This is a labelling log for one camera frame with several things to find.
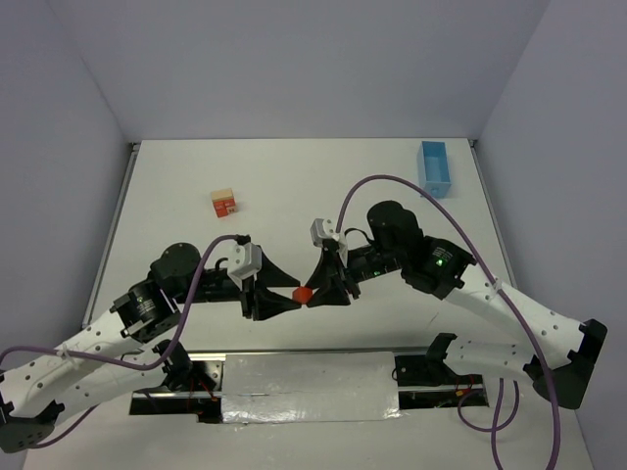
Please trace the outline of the natural wood block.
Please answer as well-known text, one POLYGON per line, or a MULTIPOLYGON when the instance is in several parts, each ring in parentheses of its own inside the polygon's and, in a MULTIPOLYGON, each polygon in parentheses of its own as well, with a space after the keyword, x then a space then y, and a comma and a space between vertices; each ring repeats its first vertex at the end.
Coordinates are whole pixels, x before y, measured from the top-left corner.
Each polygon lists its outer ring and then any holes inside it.
POLYGON ((211 199, 213 201, 229 200, 233 199, 233 192, 231 188, 216 190, 211 192, 211 199))

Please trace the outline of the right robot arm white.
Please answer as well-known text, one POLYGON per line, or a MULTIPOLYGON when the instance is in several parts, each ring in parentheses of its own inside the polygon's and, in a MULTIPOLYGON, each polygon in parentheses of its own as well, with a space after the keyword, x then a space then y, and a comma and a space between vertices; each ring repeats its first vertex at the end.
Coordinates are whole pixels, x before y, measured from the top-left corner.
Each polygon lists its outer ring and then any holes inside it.
POLYGON ((347 306, 359 297, 362 282, 397 271, 416 291, 474 313, 513 339, 511 345, 486 344, 440 333, 425 355, 432 378, 522 380, 563 408, 581 406, 607 334, 602 323, 568 318, 490 280, 474 255, 424 234, 414 213, 398 202, 376 204, 366 220, 371 234, 356 249, 349 249, 333 220, 313 221, 311 237, 321 255, 307 282, 309 307, 347 306))

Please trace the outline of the silver foil tape sheet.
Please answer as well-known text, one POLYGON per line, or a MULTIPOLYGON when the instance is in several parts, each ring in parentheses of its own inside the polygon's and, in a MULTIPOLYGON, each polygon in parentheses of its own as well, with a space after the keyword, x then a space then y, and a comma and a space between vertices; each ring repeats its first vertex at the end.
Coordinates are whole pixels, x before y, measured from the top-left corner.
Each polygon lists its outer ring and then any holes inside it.
POLYGON ((222 421, 285 424, 382 421, 401 416, 389 352, 230 355, 222 421))

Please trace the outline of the red house-shaped block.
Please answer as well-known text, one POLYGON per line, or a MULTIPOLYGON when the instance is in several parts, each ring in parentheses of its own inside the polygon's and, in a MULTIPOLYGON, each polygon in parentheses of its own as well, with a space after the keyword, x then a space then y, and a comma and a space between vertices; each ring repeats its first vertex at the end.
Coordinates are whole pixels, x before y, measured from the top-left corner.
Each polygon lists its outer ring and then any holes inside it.
POLYGON ((306 305, 312 298, 314 291, 306 286, 300 286, 292 292, 292 300, 300 305, 306 305))

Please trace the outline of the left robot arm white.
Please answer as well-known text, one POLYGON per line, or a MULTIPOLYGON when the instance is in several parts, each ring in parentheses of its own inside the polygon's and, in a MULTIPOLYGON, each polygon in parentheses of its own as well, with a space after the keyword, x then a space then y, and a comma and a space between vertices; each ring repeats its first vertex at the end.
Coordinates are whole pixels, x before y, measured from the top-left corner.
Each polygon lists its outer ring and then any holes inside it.
POLYGON ((131 390, 180 390, 216 382, 190 359, 180 343, 191 306, 237 302, 245 317, 270 319, 300 308, 278 294, 298 288, 247 236, 230 236, 233 247, 214 267, 209 251, 176 243, 153 261, 145 280, 131 286, 99 318, 54 349, 1 374, 1 449, 17 453, 42 447, 64 420, 82 409, 131 390))

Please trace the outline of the blue plastic box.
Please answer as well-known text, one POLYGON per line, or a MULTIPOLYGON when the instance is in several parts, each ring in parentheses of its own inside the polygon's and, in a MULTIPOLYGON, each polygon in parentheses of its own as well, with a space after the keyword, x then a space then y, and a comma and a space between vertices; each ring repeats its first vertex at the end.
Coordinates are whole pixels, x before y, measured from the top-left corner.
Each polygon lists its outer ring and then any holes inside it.
POLYGON ((422 141, 417 167, 419 187, 434 199, 444 199, 452 186, 446 144, 422 141))

